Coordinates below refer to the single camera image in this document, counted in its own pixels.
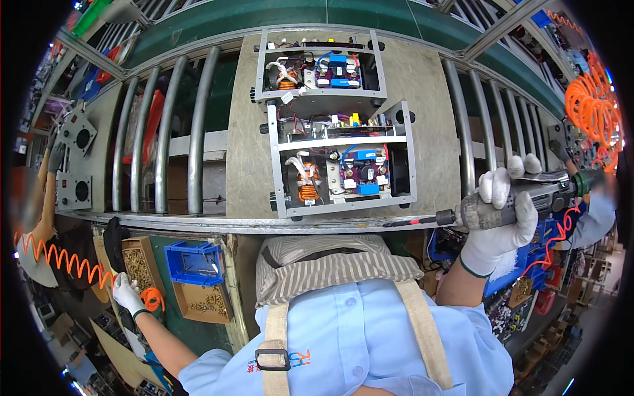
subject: strap buckle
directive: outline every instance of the strap buckle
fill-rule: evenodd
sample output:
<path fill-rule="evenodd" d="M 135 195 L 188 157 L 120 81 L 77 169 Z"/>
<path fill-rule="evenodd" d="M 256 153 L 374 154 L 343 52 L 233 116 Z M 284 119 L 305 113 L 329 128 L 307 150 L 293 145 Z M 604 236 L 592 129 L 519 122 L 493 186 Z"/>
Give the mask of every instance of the strap buckle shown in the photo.
<path fill-rule="evenodd" d="M 282 367 L 278 367 L 278 366 L 261 366 L 260 362 L 257 360 L 257 358 L 260 355 L 282 355 L 282 357 L 284 358 L 284 366 Z M 259 368 L 260 370 L 266 370 L 266 371 L 288 371 L 290 370 L 290 360 L 288 359 L 288 351 L 285 349 L 256 349 L 256 364 L 257 364 L 257 368 Z"/>

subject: factory workstation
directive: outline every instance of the factory workstation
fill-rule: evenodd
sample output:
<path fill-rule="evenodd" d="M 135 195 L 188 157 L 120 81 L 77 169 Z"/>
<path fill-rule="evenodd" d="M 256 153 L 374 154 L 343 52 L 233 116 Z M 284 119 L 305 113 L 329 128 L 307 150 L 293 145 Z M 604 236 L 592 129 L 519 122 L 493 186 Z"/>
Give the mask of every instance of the factory workstation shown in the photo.
<path fill-rule="evenodd" d="M 573 387 L 619 293 L 626 133 L 565 2 L 66 12 L 10 219 L 69 392 Z"/>

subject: copper coil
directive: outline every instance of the copper coil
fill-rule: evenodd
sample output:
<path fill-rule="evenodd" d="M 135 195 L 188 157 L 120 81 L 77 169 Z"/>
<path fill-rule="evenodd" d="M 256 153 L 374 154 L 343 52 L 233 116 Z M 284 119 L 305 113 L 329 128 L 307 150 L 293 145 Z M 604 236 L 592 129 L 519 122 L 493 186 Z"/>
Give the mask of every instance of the copper coil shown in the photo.
<path fill-rule="evenodd" d="M 295 70 L 289 70 L 288 75 L 297 80 L 297 72 Z M 288 79 L 283 79 L 278 84 L 278 89 L 286 90 L 286 89 L 295 89 L 295 83 Z"/>
<path fill-rule="evenodd" d="M 311 166 L 313 166 L 312 162 L 304 162 L 304 166 L 306 168 L 310 168 Z M 303 177 L 301 174 L 297 174 L 297 180 L 298 181 L 303 181 Z M 316 169 L 315 172 L 313 173 L 313 180 L 317 181 L 320 179 L 320 175 L 319 175 L 319 169 Z M 319 193 L 317 192 L 317 190 L 315 189 L 315 186 L 313 185 L 312 181 L 308 180 L 310 182 L 310 184 L 307 184 L 305 186 L 299 186 L 298 190 L 298 196 L 301 202 L 304 202 L 304 200 L 318 200 L 319 199 Z"/>
<path fill-rule="evenodd" d="M 306 186 L 299 186 L 299 193 L 297 194 L 301 202 L 304 200 L 318 200 L 319 193 L 312 184 Z"/>

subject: shirt logo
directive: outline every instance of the shirt logo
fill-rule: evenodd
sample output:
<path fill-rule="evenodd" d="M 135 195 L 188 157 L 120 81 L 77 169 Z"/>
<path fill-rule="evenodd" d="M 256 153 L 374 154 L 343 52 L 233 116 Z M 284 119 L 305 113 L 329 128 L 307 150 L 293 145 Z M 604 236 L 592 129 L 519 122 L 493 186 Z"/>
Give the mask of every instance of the shirt logo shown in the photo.
<path fill-rule="evenodd" d="M 306 350 L 306 355 L 302 355 L 299 352 L 291 352 L 288 354 L 288 359 L 290 360 L 290 368 L 305 366 L 306 364 L 311 363 L 311 351 L 310 349 Z M 247 363 L 247 373 L 256 373 L 258 371 L 262 371 L 257 367 L 256 361 L 248 361 Z"/>

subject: shoulder strap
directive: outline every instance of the shoulder strap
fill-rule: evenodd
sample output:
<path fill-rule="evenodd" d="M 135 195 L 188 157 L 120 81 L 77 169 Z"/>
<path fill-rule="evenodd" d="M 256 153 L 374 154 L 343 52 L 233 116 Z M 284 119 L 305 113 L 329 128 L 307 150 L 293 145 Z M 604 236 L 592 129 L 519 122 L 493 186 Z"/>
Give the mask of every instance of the shoulder strap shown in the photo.
<path fill-rule="evenodd" d="M 256 350 L 256 364 L 262 370 L 265 396 L 289 396 L 287 371 L 290 361 L 287 351 L 288 302 L 270 305 L 264 327 L 264 342 Z"/>
<path fill-rule="evenodd" d="M 410 317 L 411 327 L 414 329 L 427 375 L 442 390 L 453 388 L 453 380 L 444 354 L 443 343 L 422 290 L 413 279 L 396 282 L 396 288 L 401 294 L 407 315 Z"/>

